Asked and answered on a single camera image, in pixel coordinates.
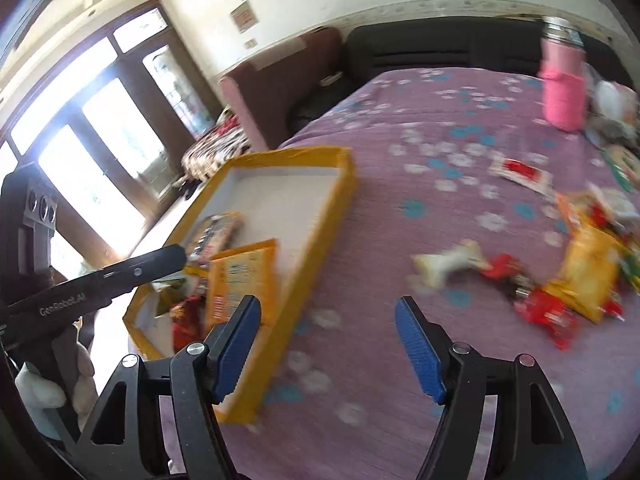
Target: glass pane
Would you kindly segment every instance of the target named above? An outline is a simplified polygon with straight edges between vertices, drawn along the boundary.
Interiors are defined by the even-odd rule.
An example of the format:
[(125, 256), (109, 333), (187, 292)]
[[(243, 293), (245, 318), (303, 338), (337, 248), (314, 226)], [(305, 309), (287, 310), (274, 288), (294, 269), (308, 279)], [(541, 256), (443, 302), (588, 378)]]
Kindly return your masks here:
[(166, 27), (166, 22), (158, 9), (145, 12), (130, 22), (117, 28), (113, 35), (123, 52), (131, 50)]
[(142, 60), (166, 100), (196, 139), (216, 121), (202, 103), (167, 45)]
[(105, 85), (82, 111), (122, 167), (156, 197), (161, 196), (176, 174), (162, 142), (120, 80)]
[(58, 231), (51, 239), (51, 265), (68, 280), (94, 270)]
[(4, 178), (15, 170), (17, 165), (18, 160), (15, 158), (14, 152), (11, 151), (11, 147), (5, 142), (0, 147), (0, 190), (2, 189)]
[(118, 191), (70, 126), (62, 128), (38, 160), (54, 186), (120, 255), (140, 237), (145, 218)]
[(11, 131), (18, 151), (24, 155), (60, 108), (117, 57), (109, 39), (104, 38), (60, 72), (31, 103)]

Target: purple tablecloth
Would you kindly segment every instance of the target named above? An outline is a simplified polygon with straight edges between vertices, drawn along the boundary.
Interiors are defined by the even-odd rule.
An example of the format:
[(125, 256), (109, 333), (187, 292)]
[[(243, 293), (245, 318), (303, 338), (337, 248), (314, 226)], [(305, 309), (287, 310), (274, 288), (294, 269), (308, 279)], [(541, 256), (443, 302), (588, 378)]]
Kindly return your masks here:
[[(223, 428), (240, 472), (260, 480), (415, 478), (441, 409), (420, 391), (394, 327), (412, 294), (430, 321), (487, 356), (540, 362), (566, 410), (590, 470), (601, 478), (640, 430), (640, 310), (626, 322), (580, 319), (568, 351), (524, 322), (473, 272), (441, 291), (412, 276), (411, 254), (461, 238), (485, 256), (510, 253), (540, 281), (558, 271), (568, 241), (554, 205), (487, 172), (504, 154), (553, 174), (557, 190), (614, 186), (581, 136), (542, 119), (541, 84), (466, 68), (385, 73), (286, 146), (351, 146), (360, 178), (303, 319), (256, 424)], [(495, 399), (470, 478), (482, 478)]]

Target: sofa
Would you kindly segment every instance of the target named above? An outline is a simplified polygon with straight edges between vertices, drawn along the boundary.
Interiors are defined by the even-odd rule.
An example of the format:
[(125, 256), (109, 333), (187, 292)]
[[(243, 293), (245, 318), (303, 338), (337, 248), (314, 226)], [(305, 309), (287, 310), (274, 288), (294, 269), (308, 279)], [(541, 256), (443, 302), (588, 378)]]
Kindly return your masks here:
[[(543, 22), (450, 16), (355, 28), (343, 42), (323, 27), (247, 59), (220, 81), (255, 151), (274, 150), (352, 92), (389, 70), (467, 66), (535, 76)], [(581, 35), (587, 62), (633, 88), (613, 49)], [(321, 86), (337, 72), (343, 77)]]

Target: blue gripper pad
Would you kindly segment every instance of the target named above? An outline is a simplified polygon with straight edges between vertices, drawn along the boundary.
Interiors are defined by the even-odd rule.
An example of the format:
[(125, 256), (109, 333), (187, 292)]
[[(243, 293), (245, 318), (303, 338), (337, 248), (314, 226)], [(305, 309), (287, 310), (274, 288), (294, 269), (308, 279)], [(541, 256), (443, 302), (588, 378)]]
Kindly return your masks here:
[(222, 402), (236, 389), (261, 318), (260, 301), (254, 296), (245, 296), (215, 341), (209, 353), (218, 365), (218, 380), (211, 392), (214, 404)]
[(443, 404), (446, 388), (440, 375), (442, 362), (404, 298), (396, 303), (396, 330), (423, 392)]

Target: black sofa backrest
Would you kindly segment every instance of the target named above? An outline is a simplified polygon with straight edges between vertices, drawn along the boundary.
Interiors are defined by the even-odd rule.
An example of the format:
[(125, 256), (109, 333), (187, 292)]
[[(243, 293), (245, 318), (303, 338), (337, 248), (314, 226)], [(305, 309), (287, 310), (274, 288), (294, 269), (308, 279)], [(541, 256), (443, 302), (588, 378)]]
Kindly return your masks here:
[[(543, 23), (449, 16), (357, 27), (345, 45), (348, 75), (359, 84), (402, 68), (468, 66), (535, 76)], [(604, 79), (634, 88), (613, 49), (581, 34), (587, 62)]]

